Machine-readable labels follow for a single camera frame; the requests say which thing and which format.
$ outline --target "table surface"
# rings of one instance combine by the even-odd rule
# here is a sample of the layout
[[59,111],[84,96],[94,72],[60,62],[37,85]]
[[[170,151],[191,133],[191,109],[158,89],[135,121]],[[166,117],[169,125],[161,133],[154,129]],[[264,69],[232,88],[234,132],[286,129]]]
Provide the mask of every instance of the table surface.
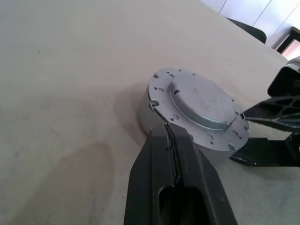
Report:
[[[122,224],[145,139],[149,78],[186,68],[243,109],[286,63],[196,0],[15,0],[0,7],[0,223]],[[251,124],[252,136],[287,134]],[[240,225],[299,224],[298,168],[231,160],[218,173]]]

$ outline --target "round metal lid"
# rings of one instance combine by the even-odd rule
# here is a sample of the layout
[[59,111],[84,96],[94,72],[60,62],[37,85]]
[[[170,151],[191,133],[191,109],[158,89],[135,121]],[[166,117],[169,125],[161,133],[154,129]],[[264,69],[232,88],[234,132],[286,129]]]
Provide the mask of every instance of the round metal lid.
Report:
[[150,80],[148,95],[160,116],[187,129],[202,147],[236,151],[249,138],[241,108],[224,90],[194,72],[159,70]]

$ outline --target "black chair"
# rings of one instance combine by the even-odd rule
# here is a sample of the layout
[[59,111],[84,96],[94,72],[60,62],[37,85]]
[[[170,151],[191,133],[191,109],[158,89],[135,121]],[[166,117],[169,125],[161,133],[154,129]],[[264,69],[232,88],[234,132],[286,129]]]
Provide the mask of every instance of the black chair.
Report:
[[267,36],[266,34],[260,30],[260,29],[257,29],[255,27],[251,27],[247,24],[244,24],[242,22],[239,22],[239,21],[236,21],[236,20],[232,20],[232,19],[229,19],[231,22],[233,22],[235,25],[239,26],[240,28],[242,28],[245,32],[247,32],[248,34],[251,34],[253,37],[255,37],[256,39],[260,40],[261,42],[263,42],[264,44],[266,43],[267,41]]

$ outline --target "silver metal cylinder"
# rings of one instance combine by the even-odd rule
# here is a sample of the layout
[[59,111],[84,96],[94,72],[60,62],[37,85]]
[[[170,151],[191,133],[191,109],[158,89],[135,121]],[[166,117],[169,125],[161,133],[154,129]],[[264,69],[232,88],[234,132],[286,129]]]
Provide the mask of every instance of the silver metal cylinder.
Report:
[[166,68],[153,75],[139,118],[146,132],[164,122],[184,127],[214,164],[249,138],[249,124],[234,100],[212,81],[184,69]]

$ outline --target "black plastic part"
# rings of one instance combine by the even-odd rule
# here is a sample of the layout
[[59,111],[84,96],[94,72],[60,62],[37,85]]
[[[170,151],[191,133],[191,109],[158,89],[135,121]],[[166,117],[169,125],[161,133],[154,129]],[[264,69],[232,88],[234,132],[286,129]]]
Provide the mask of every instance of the black plastic part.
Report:
[[124,225],[237,225],[217,171],[182,127],[152,129],[129,177]]
[[300,96],[272,97],[244,112],[246,120],[287,132],[300,132]]
[[247,144],[230,159],[251,166],[300,167],[298,135],[284,141],[269,141],[267,138],[249,138]]
[[300,95],[300,74],[289,68],[282,67],[268,88],[271,97]]

